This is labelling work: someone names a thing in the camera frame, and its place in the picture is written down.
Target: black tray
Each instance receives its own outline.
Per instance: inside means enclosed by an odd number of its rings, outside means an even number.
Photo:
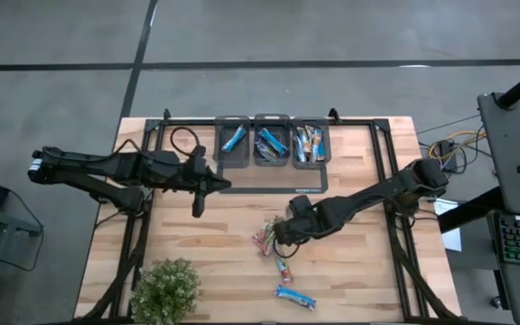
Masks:
[[[288,152],[279,159],[268,160],[258,152],[254,144],[254,161],[258,166],[283,167],[290,158],[290,117],[286,114],[258,114],[254,117],[254,142],[258,141],[258,133],[266,128],[278,141],[288,148]]]
[[[222,146],[232,138],[239,126],[243,125],[246,135],[231,152],[222,151]],[[248,116],[218,116],[214,120],[216,137],[213,158],[219,168],[246,168],[250,164],[250,119]]]
[[[324,155],[325,159],[322,162],[301,162],[296,157],[296,142],[293,140],[295,136],[298,135],[297,126],[314,126],[322,130],[322,143],[324,144]],[[326,118],[322,117],[295,117],[292,120],[292,165],[296,169],[301,170],[315,170],[319,169],[322,166],[325,166],[327,162],[332,158],[332,153],[330,150],[330,130],[329,130],[329,121]]]

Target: desk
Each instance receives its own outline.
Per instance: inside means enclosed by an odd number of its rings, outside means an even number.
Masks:
[[[390,117],[389,120],[398,165],[402,167],[421,156],[413,120],[410,117]],[[145,118],[123,119],[116,146],[128,138],[140,144],[144,121]],[[213,167],[214,127],[191,128],[199,135],[201,144],[208,148],[206,158]],[[172,148],[172,129],[165,129],[163,147],[166,150]],[[194,145],[190,136],[183,132],[176,137],[176,143],[184,150]],[[353,125],[332,126],[330,142],[329,189],[324,194],[311,195],[311,200],[349,195],[378,182],[368,129]],[[381,149],[385,156],[383,143],[381,141]],[[270,172],[272,168],[262,169]],[[385,172],[390,175],[387,163]],[[259,256],[250,237],[266,221],[283,215],[293,196],[214,193],[207,197],[204,214],[197,219],[191,216],[192,195],[157,192],[144,265],[157,259],[179,257],[193,262],[201,280],[201,297],[197,312],[186,321],[402,320],[385,215],[380,205],[359,213],[339,233],[323,240],[311,240],[290,259],[294,276],[292,288],[316,299],[316,311],[306,311],[294,303],[274,298],[274,288],[280,282],[274,258]],[[114,212],[113,206],[106,205],[100,210],[98,220]],[[121,217],[109,220],[96,230],[75,316],[89,311],[116,276],[124,229],[125,217]],[[422,275],[446,306],[460,314],[439,225],[419,221],[413,234]],[[127,309],[130,279],[131,276],[126,283],[121,314]],[[407,287],[413,314],[417,314],[413,285],[408,278]]]

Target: concrete floor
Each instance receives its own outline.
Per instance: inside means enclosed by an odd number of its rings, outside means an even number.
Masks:
[[[148,3],[0,0],[0,64],[132,62]],[[520,1],[161,0],[145,54],[145,61],[435,59],[520,59]],[[26,170],[31,152],[46,144],[108,153],[129,77],[0,72],[0,184],[21,193],[46,232],[33,272],[7,268],[0,324],[73,314],[98,205],[65,186],[32,184]],[[175,116],[319,116],[336,107],[344,116],[412,116],[420,131],[476,114],[478,94],[518,80],[520,66],[144,71],[131,116],[160,116],[165,107]],[[419,139],[479,126],[473,119]],[[451,178],[445,198],[469,200],[495,186],[492,169],[480,156]],[[18,243],[16,262],[28,264],[35,246]],[[488,306],[497,294],[492,273],[452,267],[465,316],[511,321]]]

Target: potted plant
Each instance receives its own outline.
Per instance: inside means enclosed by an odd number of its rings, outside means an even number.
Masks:
[[[146,325],[172,325],[196,311],[200,281],[190,261],[157,261],[142,271],[133,292],[133,319]]]

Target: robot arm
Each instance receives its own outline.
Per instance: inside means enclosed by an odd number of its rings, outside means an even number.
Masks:
[[[412,214],[418,209],[420,197],[441,196],[447,184],[438,161],[419,159],[390,179],[348,197],[326,198],[312,204],[301,195],[290,201],[292,218],[274,225],[276,241],[290,246],[329,236],[341,230],[359,211],[383,201],[395,202],[397,212]]]
[[[192,216],[199,218],[206,196],[231,186],[230,181],[218,177],[206,165],[205,152],[205,147],[197,145],[188,159],[180,162],[175,152],[165,150],[98,156],[43,147],[33,152],[34,160],[27,174],[36,183],[64,183],[87,191],[95,200],[110,200],[119,209],[136,213],[145,210],[145,194],[140,186],[194,192]],[[125,187],[118,188],[89,175],[105,176]]]

